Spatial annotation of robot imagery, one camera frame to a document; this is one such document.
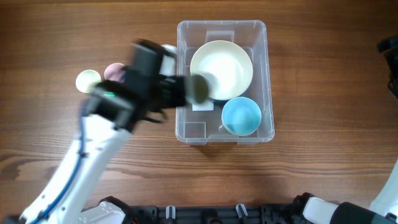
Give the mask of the light blue bowl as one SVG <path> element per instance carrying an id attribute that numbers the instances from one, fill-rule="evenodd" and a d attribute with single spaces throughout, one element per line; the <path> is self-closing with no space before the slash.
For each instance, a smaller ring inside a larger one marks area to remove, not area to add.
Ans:
<path id="1" fill-rule="evenodd" d="M 221 112 L 225 129 L 238 136 L 252 134 L 261 124 L 262 113 L 255 101 L 243 96 L 229 100 Z"/>

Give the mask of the large dark blue bowl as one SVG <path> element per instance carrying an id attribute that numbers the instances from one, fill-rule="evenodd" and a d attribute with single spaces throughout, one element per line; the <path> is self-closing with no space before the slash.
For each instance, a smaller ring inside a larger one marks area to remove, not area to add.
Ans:
<path id="1" fill-rule="evenodd" d="M 227 101 L 243 96 L 250 88 L 250 85 L 240 85 L 238 83 L 218 83 L 209 86 L 208 99 L 214 104 L 222 104 Z"/>

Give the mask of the large cream bowl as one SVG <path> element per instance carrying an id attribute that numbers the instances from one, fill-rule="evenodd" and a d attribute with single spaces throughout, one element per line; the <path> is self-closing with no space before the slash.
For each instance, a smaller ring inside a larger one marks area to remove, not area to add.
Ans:
<path id="1" fill-rule="evenodd" d="M 254 69 L 249 55 L 235 43 L 215 40 L 202 45 L 190 62 L 190 73 L 203 75 L 209 86 L 218 83 L 250 85 Z"/>

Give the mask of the clear plastic storage bin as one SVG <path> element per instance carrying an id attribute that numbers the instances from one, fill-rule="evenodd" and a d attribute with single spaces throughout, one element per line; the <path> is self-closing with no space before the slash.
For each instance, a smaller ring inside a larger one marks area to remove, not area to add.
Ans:
<path id="1" fill-rule="evenodd" d="M 214 104 L 213 111 L 193 111 L 192 105 L 177 108 L 175 135 L 187 144 L 205 145 L 210 142 L 256 144 L 269 142 L 275 135 L 272 108 L 271 78 L 267 44 L 267 27 L 259 20 L 251 21 L 182 21 L 177 26 L 177 73 L 190 73 L 194 53 L 208 42 L 226 40 L 237 44 L 249 55 L 254 69 L 249 90 L 250 98 L 261 109 L 260 126 L 248 136 L 229 133 L 221 121 L 226 103 Z"/>

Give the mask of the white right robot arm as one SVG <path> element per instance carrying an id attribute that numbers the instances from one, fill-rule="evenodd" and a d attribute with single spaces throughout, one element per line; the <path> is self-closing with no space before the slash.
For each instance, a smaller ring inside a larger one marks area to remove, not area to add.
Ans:
<path id="1" fill-rule="evenodd" d="M 387 87 L 397 96 L 397 37 L 389 37 L 377 44 L 389 66 Z M 386 184 L 368 209 L 343 202 L 339 205 L 318 197 L 299 201 L 299 214 L 311 223 L 397 223 L 397 165 L 394 166 Z"/>

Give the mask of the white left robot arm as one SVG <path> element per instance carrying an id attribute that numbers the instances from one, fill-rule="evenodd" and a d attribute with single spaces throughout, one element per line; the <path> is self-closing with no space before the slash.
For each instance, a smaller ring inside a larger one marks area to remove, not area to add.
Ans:
<path id="1" fill-rule="evenodd" d="M 77 223 L 108 162 L 132 136 L 140 121 L 157 123 L 148 113 L 187 104 L 186 78 L 162 67 L 175 51 L 149 40 L 132 44 L 133 56 L 118 81 L 97 83 L 81 105 L 79 132 L 41 194 L 20 215 L 3 223 Z"/>

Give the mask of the grey cup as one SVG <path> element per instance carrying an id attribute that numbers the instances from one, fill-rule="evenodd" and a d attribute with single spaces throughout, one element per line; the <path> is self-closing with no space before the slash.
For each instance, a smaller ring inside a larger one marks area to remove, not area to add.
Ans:
<path id="1" fill-rule="evenodd" d="M 204 103 L 209 94 L 208 82 L 199 74 L 186 76 L 184 78 L 185 99 L 190 104 Z"/>

